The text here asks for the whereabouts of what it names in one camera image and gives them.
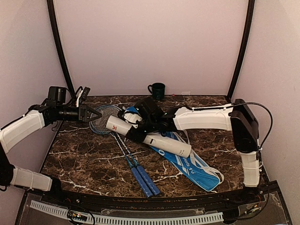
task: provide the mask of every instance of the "black frame pole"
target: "black frame pole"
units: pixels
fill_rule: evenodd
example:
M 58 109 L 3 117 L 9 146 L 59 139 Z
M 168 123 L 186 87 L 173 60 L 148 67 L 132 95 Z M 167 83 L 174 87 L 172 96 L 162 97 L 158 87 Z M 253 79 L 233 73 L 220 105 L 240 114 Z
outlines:
M 235 90 L 235 87 L 236 87 L 236 84 L 238 82 L 238 78 L 240 75 L 240 69 L 243 64 L 246 47 L 247 47 L 247 43 L 248 43 L 248 38 L 249 38 L 249 34 L 250 34 L 253 12 L 254 12 L 254 3 L 255 3 L 255 0 L 249 0 L 249 2 L 248 2 L 245 28 L 244 28 L 242 42 L 240 44 L 240 52 L 239 52 L 238 60 L 236 62 L 236 66 L 235 66 L 234 73 L 232 76 L 231 84 L 230 84 L 230 87 L 229 87 L 229 90 L 228 90 L 228 93 L 226 96 L 227 99 L 229 99 L 229 100 L 231 100 L 231 98 L 233 97 L 233 93 L 234 93 L 234 90 Z
M 73 86 L 73 83 L 72 83 L 72 80 L 70 77 L 70 73 L 69 73 L 69 70 L 67 67 L 65 55 L 62 50 L 62 45 L 61 45 L 61 41 L 60 41 L 60 34 L 59 34 L 58 26 L 57 26 L 53 0 L 47 0 L 47 5 L 48 5 L 48 12 L 49 12 L 49 18 L 50 18 L 50 23 L 51 23 L 51 27 L 52 27 L 53 37 L 54 37 L 54 41 L 55 41 L 55 45 L 56 45 L 57 54 L 60 59 L 60 65 L 62 68 L 62 72 L 64 74 L 64 77 L 65 77 L 65 80 L 67 83 L 67 87 L 70 91 L 71 97 L 76 98 L 75 89 L 74 89 L 74 86 Z

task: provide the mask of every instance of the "white shuttlecock tube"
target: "white shuttlecock tube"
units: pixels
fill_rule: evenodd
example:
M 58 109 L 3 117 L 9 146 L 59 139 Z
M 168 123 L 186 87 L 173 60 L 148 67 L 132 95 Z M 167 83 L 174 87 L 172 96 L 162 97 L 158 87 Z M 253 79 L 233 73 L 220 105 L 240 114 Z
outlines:
M 128 133 L 131 127 L 131 124 L 114 116 L 110 116 L 106 124 L 107 129 L 124 136 Z M 189 156 L 192 149 L 190 144 L 186 144 L 169 137 L 163 137 L 156 133 L 148 134 L 143 143 L 185 158 Z

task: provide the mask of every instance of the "badminton racket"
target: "badminton racket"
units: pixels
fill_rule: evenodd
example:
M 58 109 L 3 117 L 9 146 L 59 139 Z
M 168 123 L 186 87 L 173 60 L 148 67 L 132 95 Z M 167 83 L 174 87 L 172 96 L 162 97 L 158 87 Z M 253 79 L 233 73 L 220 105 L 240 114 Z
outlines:
M 151 191 L 153 192 L 154 195 L 158 195 L 160 193 L 160 190 L 158 189 L 158 187 L 156 187 L 155 183 L 152 181 L 152 179 L 150 178 L 150 176 L 146 173 L 145 169 L 137 162 L 137 160 L 131 155 L 131 152 L 129 151 L 128 147 L 126 146 L 126 144 L 122 141 L 122 139 L 120 138 L 119 134 L 117 133 L 117 137 L 119 138 L 120 142 L 123 144 L 124 148 L 126 149 L 126 151 L 129 153 L 134 166 L 136 167 L 136 169 L 138 170 L 138 172 L 140 173 L 140 175 L 142 176 L 142 178 L 144 179 L 144 181 L 146 181 L 146 183 L 148 184 L 149 188 L 151 189 Z
M 107 121 L 109 119 L 109 117 L 112 116 L 116 116 L 118 115 L 118 112 L 121 110 L 119 107 L 114 106 L 114 105 L 102 105 L 98 108 L 95 109 L 97 112 L 100 112 L 102 114 L 102 117 L 96 120 L 92 120 L 90 121 L 90 128 L 91 130 L 99 135 L 107 135 L 107 134 L 111 134 L 118 146 L 120 147 L 120 149 L 122 150 L 122 153 L 126 156 L 124 150 L 122 149 L 117 137 L 115 136 L 115 133 L 112 132 L 111 130 L 106 128 L 106 124 Z M 145 195 L 147 197 L 151 197 L 153 194 L 151 193 L 150 189 L 148 188 L 148 186 L 150 187 L 152 184 L 148 184 L 148 180 L 144 180 L 143 177 L 141 176 L 141 174 L 138 172 L 137 168 L 135 167 L 135 165 L 133 165 L 130 160 L 128 159 L 128 157 L 126 156 L 126 160 L 128 162 L 128 165 L 131 169 L 132 174 L 134 175 L 136 181 L 138 182 L 138 184 L 140 185 L 142 191 L 145 193 Z

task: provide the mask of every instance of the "mug handle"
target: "mug handle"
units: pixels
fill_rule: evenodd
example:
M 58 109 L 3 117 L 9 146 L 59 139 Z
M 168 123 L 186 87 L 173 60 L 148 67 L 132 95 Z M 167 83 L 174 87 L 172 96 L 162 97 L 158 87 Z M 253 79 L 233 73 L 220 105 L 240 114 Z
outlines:
M 150 90 L 150 87 L 152 88 L 151 84 L 148 86 L 148 91 L 152 94 L 152 91 Z

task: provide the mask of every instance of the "white wall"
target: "white wall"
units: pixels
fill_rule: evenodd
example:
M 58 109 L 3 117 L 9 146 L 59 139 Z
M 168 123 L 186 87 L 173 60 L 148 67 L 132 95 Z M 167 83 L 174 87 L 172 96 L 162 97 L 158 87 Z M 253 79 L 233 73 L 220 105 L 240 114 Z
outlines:
M 75 87 L 91 95 L 226 95 L 248 0 L 56 0 Z
M 300 225 L 300 2 L 258 0 L 235 98 L 266 105 L 274 128 L 263 149 L 271 180 L 284 194 L 293 224 Z M 252 107 L 261 137 L 269 126 L 263 110 Z
M 51 85 L 65 86 L 46 0 L 0 0 L 0 127 L 40 104 Z M 54 132 L 45 128 L 12 149 L 12 164 L 38 172 Z M 0 192 L 1 224 L 13 225 L 23 191 Z

